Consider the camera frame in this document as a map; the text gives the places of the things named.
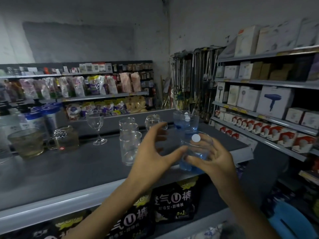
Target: glass base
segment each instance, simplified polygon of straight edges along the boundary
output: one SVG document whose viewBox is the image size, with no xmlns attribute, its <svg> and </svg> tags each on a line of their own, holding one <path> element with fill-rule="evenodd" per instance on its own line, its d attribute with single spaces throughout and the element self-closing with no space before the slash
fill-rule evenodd
<svg viewBox="0 0 319 239">
<path fill-rule="evenodd" d="M 107 139 L 105 138 L 102 138 L 102 139 L 98 139 L 96 140 L 93 145 L 102 145 L 102 144 L 105 144 L 107 142 Z"/>
</svg>

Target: blue hair dryer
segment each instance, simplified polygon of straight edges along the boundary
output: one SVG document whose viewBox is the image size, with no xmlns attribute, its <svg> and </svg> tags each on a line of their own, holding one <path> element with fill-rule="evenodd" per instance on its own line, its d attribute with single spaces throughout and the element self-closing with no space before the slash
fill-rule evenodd
<svg viewBox="0 0 319 239">
<path fill-rule="evenodd" d="M 277 94 L 265 94 L 264 96 L 266 98 L 272 100 L 272 102 L 270 104 L 270 112 L 271 112 L 272 108 L 274 107 L 275 101 L 281 100 L 281 96 L 277 95 Z"/>
</svg>

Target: forearm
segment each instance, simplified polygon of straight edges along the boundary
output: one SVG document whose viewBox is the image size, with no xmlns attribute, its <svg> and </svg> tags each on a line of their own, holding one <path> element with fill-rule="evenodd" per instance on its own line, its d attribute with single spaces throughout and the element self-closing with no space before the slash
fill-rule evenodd
<svg viewBox="0 0 319 239">
<path fill-rule="evenodd" d="M 104 238 L 124 213 L 138 200 L 140 190 L 126 179 L 92 214 L 64 239 Z"/>
<path fill-rule="evenodd" d="M 280 239 L 266 217 L 249 202 L 243 191 L 237 190 L 224 201 L 233 212 L 237 223 L 243 228 L 249 239 Z"/>
</svg>

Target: drinking glass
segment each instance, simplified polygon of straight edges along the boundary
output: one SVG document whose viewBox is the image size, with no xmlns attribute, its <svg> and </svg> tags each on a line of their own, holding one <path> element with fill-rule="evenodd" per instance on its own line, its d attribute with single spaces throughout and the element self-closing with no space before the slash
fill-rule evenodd
<svg viewBox="0 0 319 239">
<path fill-rule="evenodd" d="M 91 128 L 98 133 L 98 139 L 93 145 L 101 145 L 107 142 L 107 139 L 101 138 L 100 129 L 103 126 L 104 117 L 102 116 L 102 110 L 90 110 L 86 112 L 86 121 Z"/>
<path fill-rule="evenodd" d="M 160 122 L 163 122 L 163 121 L 159 115 L 157 114 L 148 115 L 145 120 L 145 128 L 148 131 L 151 128 L 151 126 L 154 126 L 155 124 L 158 124 Z"/>
<path fill-rule="evenodd" d="M 122 123 L 120 126 L 120 135 L 130 134 L 131 132 L 138 132 L 138 124 Z"/>
<path fill-rule="evenodd" d="M 24 159 L 35 157 L 44 150 L 42 132 L 38 128 L 14 132 L 8 136 L 8 140 Z"/>
<path fill-rule="evenodd" d="M 140 132 L 130 132 L 120 136 L 121 157 L 123 164 L 132 166 L 138 146 L 141 144 L 142 134 Z"/>
<path fill-rule="evenodd" d="M 122 126 L 123 123 L 135 123 L 134 117 L 127 117 L 119 120 L 119 125 Z"/>
<path fill-rule="evenodd" d="M 184 130 L 185 133 L 196 133 L 199 123 L 199 116 L 192 115 L 189 111 L 175 111 L 173 113 L 174 127 L 177 130 Z"/>
<path fill-rule="evenodd" d="M 212 138 L 203 132 L 196 132 L 192 135 L 185 133 L 181 138 L 181 146 L 188 147 L 186 153 L 180 160 L 180 169 L 201 174 L 203 171 L 195 166 L 190 165 L 184 159 L 186 156 L 194 156 L 203 160 L 207 160 L 210 147 L 213 145 Z"/>
</svg>

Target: pink package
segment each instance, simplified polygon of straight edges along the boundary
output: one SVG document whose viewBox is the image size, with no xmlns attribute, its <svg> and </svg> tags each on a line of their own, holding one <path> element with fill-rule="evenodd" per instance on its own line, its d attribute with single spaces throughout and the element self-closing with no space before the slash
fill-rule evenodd
<svg viewBox="0 0 319 239">
<path fill-rule="evenodd" d="M 132 92 L 131 80 L 129 73 L 120 73 L 121 83 L 122 83 L 122 91 L 125 93 Z"/>
<path fill-rule="evenodd" d="M 141 92 L 141 79 L 138 72 L 131 74 L 132 86 L 134 92 Z"/>
</svg>

